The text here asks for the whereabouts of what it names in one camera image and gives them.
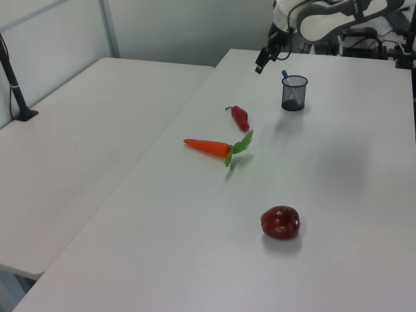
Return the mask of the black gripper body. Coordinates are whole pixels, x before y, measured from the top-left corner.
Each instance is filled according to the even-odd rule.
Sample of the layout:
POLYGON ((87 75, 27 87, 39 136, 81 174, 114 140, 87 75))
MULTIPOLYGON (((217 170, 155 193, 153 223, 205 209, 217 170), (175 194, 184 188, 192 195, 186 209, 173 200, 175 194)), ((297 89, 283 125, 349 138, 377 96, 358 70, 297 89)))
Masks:
POLYGON ((285 31, 270 31, 268 34, 268 47, 269 52, 273 49, 278 50, 278 56, 282 49, 288 44, 288 33, 285 31))

